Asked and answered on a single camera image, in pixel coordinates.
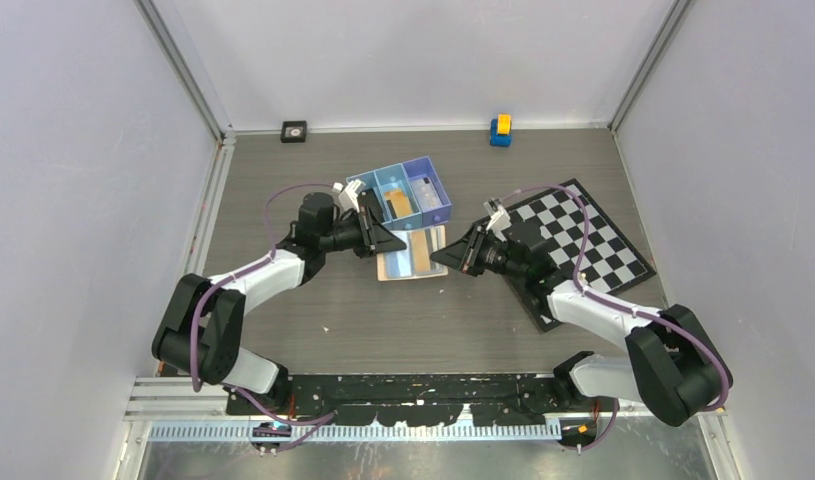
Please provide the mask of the beige leather card holder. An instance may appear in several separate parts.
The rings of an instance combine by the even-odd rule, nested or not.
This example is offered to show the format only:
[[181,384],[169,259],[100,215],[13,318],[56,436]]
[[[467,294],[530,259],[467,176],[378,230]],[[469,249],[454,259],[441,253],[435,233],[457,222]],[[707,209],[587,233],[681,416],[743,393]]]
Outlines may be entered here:
[[377,256],[377,280],[419,280],[446,276],[448,268],[432,261],[430,254],[446,246],[446,226],[396,230],[393,234],[406,245],[404,250]]

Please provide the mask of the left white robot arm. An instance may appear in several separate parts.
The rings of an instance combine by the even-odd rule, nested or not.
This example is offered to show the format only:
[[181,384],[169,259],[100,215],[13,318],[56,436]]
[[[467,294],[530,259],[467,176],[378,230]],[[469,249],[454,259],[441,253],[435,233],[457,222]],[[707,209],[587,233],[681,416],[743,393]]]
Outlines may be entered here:
[[406,244],[365,205],[339,208],[332,195],[306,195],[275,248],[217,277],[184,275],[154,336],[151,353],[190,375],[196,387],[228,385],[251,393],[263,412],[281,412],[290,398],[285,366],[244,349],[245,317],[273,297],[308,283],[330,253],[359,258],[404,250]]

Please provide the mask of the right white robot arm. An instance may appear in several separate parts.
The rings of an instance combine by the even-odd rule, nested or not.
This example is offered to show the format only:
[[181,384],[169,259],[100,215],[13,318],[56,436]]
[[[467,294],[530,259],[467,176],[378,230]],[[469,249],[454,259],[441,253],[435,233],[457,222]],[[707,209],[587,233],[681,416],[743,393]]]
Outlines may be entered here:
[[516,223],[496,233],[473,224],[432,261],[470,276],[485,272],[524,284],[547,317],[585,329],[619,347],[620,357],[583,353],[556,370],[557,403],[579,410],[593,397],[642,403],[677,427],[701,411],[720,408],[734,380],[698,317],[674,304],[658,310],[602,294],[579,275],[561,270],[540,229]]

